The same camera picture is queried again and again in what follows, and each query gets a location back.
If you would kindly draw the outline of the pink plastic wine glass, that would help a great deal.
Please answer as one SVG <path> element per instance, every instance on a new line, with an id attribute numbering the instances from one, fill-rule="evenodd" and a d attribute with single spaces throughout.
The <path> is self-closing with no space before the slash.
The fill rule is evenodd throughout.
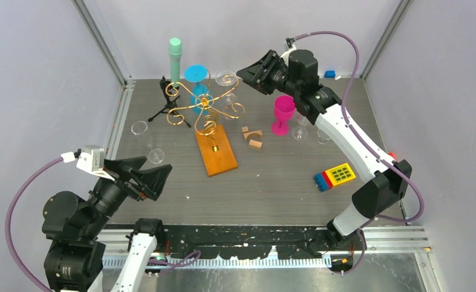
<path id="1" fill-rule="evenodd" d="M 288 95 L 282 95 L 275 99 L 273 113 L 275 122 L 272 123 L 271 131 L 277 136 L 284 136 L 289 131 L 288 121 L 296 111 L 294 99 Z"/>

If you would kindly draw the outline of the clear wine glass front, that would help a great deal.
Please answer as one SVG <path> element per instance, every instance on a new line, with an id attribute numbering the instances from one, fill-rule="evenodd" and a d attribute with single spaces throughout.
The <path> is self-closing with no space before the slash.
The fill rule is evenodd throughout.
<path id="1" fill-rule="evenodd" d="M 292 129 L 292 137 L 298 141 L 305 140 L 308 137 L 307 126 L 311 124 L 310 121 L 301 114 L 296 115 L 295 121 L 298 125 Z"/>

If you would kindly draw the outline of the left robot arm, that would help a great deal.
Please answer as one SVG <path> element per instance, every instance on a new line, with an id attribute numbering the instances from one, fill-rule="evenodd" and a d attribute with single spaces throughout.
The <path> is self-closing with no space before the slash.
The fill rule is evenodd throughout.
<path id="1" fill-rule="evenodd" d="M 165 164 L 144 170 L 146 160 L 105 160 L 87 200 L 61 191 L 44 205 L 42 232 L 52 242 L 44 270 L 51 290 L 87 291 L 103 268 L 106 246 L 97 238 L 109 219 L 126 198 L 160 197 L 173 168 Z"/>

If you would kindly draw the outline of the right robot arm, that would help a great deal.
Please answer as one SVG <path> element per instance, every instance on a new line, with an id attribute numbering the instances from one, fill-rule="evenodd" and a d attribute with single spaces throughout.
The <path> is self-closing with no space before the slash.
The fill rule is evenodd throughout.
<path id="1" fill-rule="evenodd" d="M 279 91 L 291 96 L 297 111 L 331 138 L 364 182 L 349 206 L 326 226 L 326 245 L 340 250 L 359 228 L 404 198 L 408 186 L 405 178 L 411 175 L 412 167 L 381 150 L 359 128 L 342 108 L 343 100 L 320 84 L 317 70 L 318 61 L 309 50 L 295 49 L 287 58 L 269 50 L 236 74 L 262 94 Z"/>

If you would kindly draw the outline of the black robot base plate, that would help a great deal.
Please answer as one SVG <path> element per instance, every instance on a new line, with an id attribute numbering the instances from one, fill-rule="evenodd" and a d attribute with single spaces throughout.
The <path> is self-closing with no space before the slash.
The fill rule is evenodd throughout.
<path id="1" fill-rule="evenodd" d="M 326 228 L 316 226 L 166 225 L 155 250 L 175 259 L 200 251 L 202 259 L 265 259 L 275 252 L 278 259 L 289 260 L 349 254 L 352 249 L 362 249 L 359 235 L 332 243 Z"/>

